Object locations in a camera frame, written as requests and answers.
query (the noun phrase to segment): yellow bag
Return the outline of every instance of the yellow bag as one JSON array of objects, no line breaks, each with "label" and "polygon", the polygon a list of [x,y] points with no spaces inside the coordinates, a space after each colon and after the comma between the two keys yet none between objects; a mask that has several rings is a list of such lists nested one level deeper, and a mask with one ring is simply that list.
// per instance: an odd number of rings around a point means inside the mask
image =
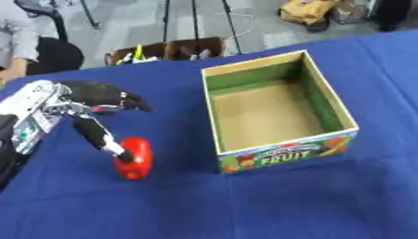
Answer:
[{"label": "yellow bag", "polygon": [[290,0],[281,7],[281,18],[312,24],[321,20],[339,0]]}]

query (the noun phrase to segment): wire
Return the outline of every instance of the wire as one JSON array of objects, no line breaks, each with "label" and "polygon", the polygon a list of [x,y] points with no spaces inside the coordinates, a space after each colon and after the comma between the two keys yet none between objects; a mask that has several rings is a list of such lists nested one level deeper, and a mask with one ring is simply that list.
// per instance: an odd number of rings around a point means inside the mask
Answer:
[{"label": "wire", "polygon": [[[217,13],[216,15],[225,15],[225,13]],[[246,34],[249,34],[249,33],[252,33],[255,29],[256,29],[256,25],[255,25],[255,17],[254,17],[254,15],[245,15],[245,14],[238,14],[238,13],[230,13],[230,15],[232,15],[232,16],[238,16],[238,17],[247,17],[247,18],[250,18],[251,19],[251,22],[252,22],[252,24],[251,24],[251,27],[249,28],[249,30],[247,30],[247,31],[245,31],[245,32],[243,32],[243,33],[240,33],[240,34],[238,34],[236,37],[240,37],[240,36],[243,36],[243,35],[246,35]],[[231,54],[231,55],[233,55],[233,53],[231,52],[231,50],[230,50],[230,41],[234,38],[235,36],[233,35],[233,36],[231,36],[231,37],[229,37],[229,38],[227,38],[226,40],[225,40],[225,42],[226,42],[226,44],[225,44],[225,50],[227,50],[228,51],[228,53],[229,54]]]}]

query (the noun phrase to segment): cardboard box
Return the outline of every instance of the cardboard box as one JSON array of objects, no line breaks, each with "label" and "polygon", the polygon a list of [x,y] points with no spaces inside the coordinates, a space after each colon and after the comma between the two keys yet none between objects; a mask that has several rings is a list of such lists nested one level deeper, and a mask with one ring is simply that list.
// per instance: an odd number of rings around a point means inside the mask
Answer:
[{"label": "cardboard box", "polygon": [[202,70],[223,173],[327,156],[358,126],[306,50]]}]

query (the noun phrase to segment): box bottom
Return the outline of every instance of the box bottom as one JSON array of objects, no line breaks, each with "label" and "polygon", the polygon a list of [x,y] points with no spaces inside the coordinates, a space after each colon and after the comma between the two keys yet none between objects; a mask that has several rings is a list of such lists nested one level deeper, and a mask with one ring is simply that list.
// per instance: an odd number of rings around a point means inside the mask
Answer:
[{"label": "box bottom", "polygon": [[223,151],[324,133],[298,84],[272,83],[213,96]]}]

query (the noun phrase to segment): tripod leg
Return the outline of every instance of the tripod leg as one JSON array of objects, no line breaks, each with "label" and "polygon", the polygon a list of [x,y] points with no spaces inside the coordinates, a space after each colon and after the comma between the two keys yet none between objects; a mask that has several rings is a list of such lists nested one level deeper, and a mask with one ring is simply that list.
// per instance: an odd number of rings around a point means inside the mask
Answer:
[{"label": "tripod leg", "polygon": [[201,58],[201,46],[200,46],[200,39],[199,39],[199,23],[198,23],[198,12],[196,6],[196,0],[191,0],[191,6],[193,10],[193,21],[194,21],[194,36],[196,41],[196,49],[195,54],[198,56],[198,59]]},{"label": "tripod leg", "polygon": [[162,42],[167,42],[167,31],[168,31],[168,22],[170,20],[170,0],[165,1],[165,13],[164,13],[164,19],[162,20],[164,22],[164,33],[162,36]]},{"label": "tripod leg", "polygon": [[86,12],[87,18],[89,19],[89,22],[90,22],[91,26],[94,29],[99,29],[100,28],[100,23],[95,21],[94,18],[92,17],[91,12],[90,12],[89,8],[87,7],[86,0],[81,0],[80,2],[81,2],[81,5],[84,8],[84,11]]},{"label": "tripod leg", "polygon": [[222,0],[225,8],[225,12],[227,13],[228,22],[230,23],[230,29],[232,30],[233,38],[235,40],[235,45],[237,46],[238,53],[243,54],[241,51],[240,41],[238,40],[237,33],[235,32],[235,26],[233,25],[232,17],[230,16],[230,6],[227,3],[227,0]]}]

